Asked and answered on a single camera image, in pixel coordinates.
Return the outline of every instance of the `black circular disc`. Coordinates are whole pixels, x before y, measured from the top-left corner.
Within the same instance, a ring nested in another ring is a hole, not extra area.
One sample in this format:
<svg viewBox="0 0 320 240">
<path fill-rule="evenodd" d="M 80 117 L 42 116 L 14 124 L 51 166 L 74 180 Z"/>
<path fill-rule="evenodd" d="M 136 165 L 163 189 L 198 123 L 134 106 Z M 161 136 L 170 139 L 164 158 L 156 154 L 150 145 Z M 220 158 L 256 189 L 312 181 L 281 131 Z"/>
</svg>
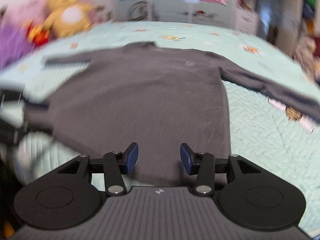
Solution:
<svg viewBox="0 0 320 240">
<path fill-rule="evenodd" d="M 65 229 L 92 217 L 101 204 L 99 191 L 74 174 L 53 174 L 22 188 L 14 199 L 18 216 L 40 229 Z"/>
<path fill-rule="evenodd" d="M 297 225 L 306 200 L 296 187 L 274 176 L 246 174 L 225 186 L 218 202 L 222 213 L 238 225 L 278 231 Z"/>
</svg>

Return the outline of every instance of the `quilted blanket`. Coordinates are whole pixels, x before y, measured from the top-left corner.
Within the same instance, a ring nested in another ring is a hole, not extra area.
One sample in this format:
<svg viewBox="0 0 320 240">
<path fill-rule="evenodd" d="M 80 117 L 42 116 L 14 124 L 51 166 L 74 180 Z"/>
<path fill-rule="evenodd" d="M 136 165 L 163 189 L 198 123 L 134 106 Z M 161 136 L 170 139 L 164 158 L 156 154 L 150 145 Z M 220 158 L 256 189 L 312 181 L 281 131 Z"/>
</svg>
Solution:
<svg viewBox="0 0 320 240">
<path fill-rule="evenodd" d="M 88 33 L 59 40 L 12 65 L 0 75 L 0 82 L 24 84 L 35 99 L 58 88 L 69 77 L 84 70 L 87 64 L 44 68 L 44 58 L 72 54 L 82 50 L 114 48 L 135 41 L 155 41 L 160 47 L 213 51 L 241 67 L 320 102 L 319 88 L 308 81 L 301 66 L 277 48 L 254 36 L 232 30 L 180 23 L 134 22 L 106 23 Z M 239 154 L 298 187 L 307 200 L 300 227 L 310 236 L 320 232 L 320 129 L 311 122 L 289 120 L 285 112 L 268 102 L 268 98 L 224 82 L 227 89 L 231 147 Z M 4 104 L 0 116 L 21 125 L 22 106 Z M 44 175 L 79 155 L 41 133 L 29 134 L 19 149 L 8 155 L 17 177 L 24 183 Z M 124 178 L 126 186 L 140 185 Z M 92 184 L 104 190 L 101 174 Z"/>
</svg>

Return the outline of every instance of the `shirt sleeve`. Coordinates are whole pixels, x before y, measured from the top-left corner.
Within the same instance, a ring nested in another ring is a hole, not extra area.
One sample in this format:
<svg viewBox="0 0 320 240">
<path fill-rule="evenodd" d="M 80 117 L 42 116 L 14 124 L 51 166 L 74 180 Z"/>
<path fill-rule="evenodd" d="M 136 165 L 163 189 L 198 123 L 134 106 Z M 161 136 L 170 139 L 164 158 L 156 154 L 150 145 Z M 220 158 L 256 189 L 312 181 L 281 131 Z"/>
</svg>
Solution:
<svg viewBox="0 0 320 240">
<path fill-rule="evenodd" d="M 49 57 L 46 59 L 45 64 L 66 64 L 66 63 L 77 63 L 77 62 L 90 62 L 94 58 L 106 54 L 110 49 L 85 51 L 78 54 L 60 56 L 60 57 Z"/>
<path fill-rule="evenodd" d="M 221 76 L 226 80 L 247 89 L 260 92 L 267 97 L 282 102 L 286 106 L 291 106 L 296 111 L 320 123 L 320 106 L 315 100 L 253 74 L 228 59 L 221 60 L 219 65 Z"/>
</svg>

